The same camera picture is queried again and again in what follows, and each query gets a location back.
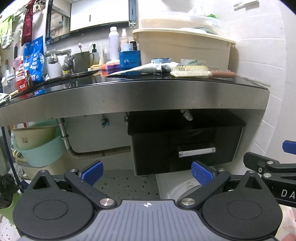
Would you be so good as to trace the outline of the blue snack bag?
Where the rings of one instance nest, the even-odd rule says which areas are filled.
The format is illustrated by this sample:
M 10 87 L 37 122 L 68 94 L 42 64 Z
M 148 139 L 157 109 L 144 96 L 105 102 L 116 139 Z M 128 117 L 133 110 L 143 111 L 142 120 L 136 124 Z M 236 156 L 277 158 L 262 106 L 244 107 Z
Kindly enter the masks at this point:
M 43 36 L 26 43 L 23 50 L 23 69 L 29 71 L 32 83 L 38 84 L 44 81 L 44 46 Z

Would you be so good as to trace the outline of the grey metal mug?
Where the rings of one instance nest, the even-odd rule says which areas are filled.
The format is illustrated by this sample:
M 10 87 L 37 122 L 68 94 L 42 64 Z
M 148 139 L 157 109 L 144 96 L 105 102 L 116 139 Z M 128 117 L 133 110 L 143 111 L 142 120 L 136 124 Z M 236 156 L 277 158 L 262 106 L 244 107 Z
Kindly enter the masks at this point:
M 88 68 L 94 64 L 94 54 L 90 52 L 80 52 L 74 54 L 74 69 L 77 73 L 87 72 Z

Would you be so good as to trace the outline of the chrome faucet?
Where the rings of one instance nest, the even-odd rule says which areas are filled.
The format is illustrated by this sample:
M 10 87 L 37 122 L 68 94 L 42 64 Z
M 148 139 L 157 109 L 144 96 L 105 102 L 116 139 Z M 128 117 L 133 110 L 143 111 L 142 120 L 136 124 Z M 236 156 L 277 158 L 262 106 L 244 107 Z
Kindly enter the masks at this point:
M 49 64 L 58 63 L 58 56 L 66 56 L 62 64 L 62 70 L 67 71 L 68 74 L 74 73 L 74 58 L 75 55 L 71 54 L 71 49 L 58 51 L 57 49 L 49 50 L 44 53 L 44 57 L 48 57 Z

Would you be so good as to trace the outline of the blue cartoon box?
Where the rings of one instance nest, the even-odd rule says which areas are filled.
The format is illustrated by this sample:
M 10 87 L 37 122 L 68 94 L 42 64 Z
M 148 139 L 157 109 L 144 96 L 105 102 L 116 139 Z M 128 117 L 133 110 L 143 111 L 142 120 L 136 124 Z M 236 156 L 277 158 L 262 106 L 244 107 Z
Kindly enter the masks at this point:
M 120 69 L 128 70 L 141 65 L 140 51 L 123 51 L 119 52 Z

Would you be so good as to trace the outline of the white plastic hook bracket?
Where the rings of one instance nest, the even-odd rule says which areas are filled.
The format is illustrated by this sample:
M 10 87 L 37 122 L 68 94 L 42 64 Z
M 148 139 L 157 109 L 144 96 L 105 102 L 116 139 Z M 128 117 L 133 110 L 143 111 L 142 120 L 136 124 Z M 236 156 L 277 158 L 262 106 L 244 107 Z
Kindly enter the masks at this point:
M 193 117 L 190 114 L 190 111 L 188 109 L 181 109 L 180 112 L 183 114 L 183 116 L 185 117 L 186 120 L 188 120 L 188 121 L 193 120 Z

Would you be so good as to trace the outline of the white wipes packet green print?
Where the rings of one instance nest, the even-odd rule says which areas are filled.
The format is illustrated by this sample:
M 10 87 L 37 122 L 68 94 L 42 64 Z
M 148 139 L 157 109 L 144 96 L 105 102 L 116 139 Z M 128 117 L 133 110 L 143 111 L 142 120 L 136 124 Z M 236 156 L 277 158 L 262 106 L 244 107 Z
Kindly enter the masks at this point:
M 206 61 L 196 60 L 196 59 L 181 59 L 180 64 L 187 65 L 187 66 L 205 66 Z

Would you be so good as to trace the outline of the black drawer with metal handle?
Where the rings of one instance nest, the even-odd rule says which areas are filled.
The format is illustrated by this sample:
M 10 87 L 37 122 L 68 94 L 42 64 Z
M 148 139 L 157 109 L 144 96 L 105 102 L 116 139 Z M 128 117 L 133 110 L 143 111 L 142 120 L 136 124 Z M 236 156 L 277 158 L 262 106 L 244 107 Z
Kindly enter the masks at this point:
M 207 166 L 232 162 L 242 132 L 243 126 L 222 126 L 133 134 L 135 172 L 150 175 L 185 171 L 194 161 Z

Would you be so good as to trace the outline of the steel edged black countertop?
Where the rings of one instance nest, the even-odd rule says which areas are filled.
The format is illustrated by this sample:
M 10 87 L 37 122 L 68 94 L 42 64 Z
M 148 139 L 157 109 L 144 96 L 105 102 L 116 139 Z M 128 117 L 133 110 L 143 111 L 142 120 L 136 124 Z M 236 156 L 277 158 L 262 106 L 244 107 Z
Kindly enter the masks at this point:
M 90 75 L 49 81 L 1 106 L 1 125 L 83 115 L 167 109 L 267 107 L 269 90 L 241 77 L 174 78 L 170 75 Z

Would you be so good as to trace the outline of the red packet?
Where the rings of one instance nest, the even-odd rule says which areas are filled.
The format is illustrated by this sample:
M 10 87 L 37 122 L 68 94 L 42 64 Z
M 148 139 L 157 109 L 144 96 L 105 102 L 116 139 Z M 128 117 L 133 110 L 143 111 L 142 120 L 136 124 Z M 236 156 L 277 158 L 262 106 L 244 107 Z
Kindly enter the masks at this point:
M 23 66 L 23 55 L 17 56 L 11 63 L 12 68 L 15 70 L 16 85 L 19 92 L 28 88 Z

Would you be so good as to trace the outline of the beige plastic basin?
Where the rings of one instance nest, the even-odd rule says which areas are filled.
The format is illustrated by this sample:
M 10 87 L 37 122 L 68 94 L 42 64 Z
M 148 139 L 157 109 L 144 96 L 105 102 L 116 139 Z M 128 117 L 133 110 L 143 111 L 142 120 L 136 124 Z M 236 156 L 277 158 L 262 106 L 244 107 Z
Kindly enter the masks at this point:
M 56 126 L 33 126 L 12 130 L 16 146 L 20 150 L 30 150 L 53 140 L 56 135 Z

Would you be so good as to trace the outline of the beige plastic storage tub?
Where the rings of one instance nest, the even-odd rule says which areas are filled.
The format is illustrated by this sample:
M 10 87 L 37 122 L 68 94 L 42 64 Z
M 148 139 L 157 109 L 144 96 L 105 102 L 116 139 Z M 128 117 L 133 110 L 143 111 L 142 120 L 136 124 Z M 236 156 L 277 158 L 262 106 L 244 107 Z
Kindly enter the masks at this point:
M 196 17 L 189 20 L 144 19 L 133 30 L 143 64 L 154 58 L 204 61 L 213 69 L 227 69 L 230 49 L 236 44 L 227 37 L 219 19 Z

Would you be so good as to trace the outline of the white plastic bottle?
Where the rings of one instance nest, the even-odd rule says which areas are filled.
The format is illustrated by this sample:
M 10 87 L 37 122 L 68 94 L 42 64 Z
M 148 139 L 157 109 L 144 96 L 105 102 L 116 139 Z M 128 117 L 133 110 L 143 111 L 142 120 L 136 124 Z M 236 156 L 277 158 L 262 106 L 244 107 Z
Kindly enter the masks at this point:
M 111 27 L 110 33 L 108 35 L 109 38 L 109 57 L 112 61 L 119 59 L 119 33 L 117 31 L 117 27 Z

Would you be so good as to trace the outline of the teal plastic basin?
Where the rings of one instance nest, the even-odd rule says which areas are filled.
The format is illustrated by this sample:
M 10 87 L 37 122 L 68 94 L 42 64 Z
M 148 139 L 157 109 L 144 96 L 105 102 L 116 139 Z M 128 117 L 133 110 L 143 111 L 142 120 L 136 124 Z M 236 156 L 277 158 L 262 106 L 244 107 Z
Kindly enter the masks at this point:
M 39 146 L 30 150 L 20 150 L 16 146 L 15 136 L 14 136 L 14 148 L 19 151 L 25 160 L 33 167 L 43 167 L 57 161 L 64 152 L 64 144 L 61 138 L 60 129 L 54 120 L 46 120 L 35 123 L 29 127 L 33 126 L 56 126 L 55 138 L 46 144 Z

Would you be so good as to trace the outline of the white floor appliance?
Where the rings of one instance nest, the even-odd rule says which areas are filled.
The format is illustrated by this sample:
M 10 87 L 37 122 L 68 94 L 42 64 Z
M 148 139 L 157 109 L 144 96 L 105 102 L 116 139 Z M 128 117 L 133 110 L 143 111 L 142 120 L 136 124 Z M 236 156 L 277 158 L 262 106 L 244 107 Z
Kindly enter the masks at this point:
M 189 189 L 200 185 L 190 170 L 156 174 L 156 180 L 160 198 L 175 201 Z

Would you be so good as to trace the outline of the purple box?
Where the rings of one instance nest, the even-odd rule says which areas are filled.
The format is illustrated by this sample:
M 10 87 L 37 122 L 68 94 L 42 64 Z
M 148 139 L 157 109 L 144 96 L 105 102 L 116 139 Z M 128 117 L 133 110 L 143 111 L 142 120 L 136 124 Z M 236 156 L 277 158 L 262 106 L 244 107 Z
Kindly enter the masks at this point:
M 120 71 L 120 69 L 121 69 L 120 64 L 114 64 L 114 65 L 107 65 L 106 66 L 106 70 L 108 72 L 117 72 L 117 71 Z

